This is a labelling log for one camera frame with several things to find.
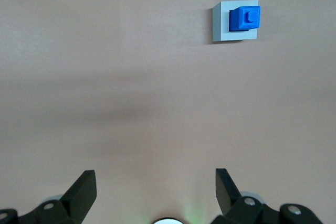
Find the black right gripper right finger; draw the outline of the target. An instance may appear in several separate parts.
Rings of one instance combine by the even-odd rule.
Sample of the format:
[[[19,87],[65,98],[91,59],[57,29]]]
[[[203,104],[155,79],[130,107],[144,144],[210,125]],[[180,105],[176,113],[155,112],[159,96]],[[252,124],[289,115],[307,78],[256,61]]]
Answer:
[[[216,198],[222,214],[212,223],[319,223],[309,208],[283,204],[276,211],[253,196],[242,196],[225,168],[216,169]]]

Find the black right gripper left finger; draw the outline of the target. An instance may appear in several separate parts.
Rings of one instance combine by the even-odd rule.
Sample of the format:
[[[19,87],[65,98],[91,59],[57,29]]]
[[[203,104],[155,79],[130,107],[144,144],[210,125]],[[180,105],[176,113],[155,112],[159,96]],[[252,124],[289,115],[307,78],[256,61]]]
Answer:
[[[19,216],[16,209],[1,209],[1,223],[82,223],[96,200],[96,174],[84,171],[60,199],[48,200]]]

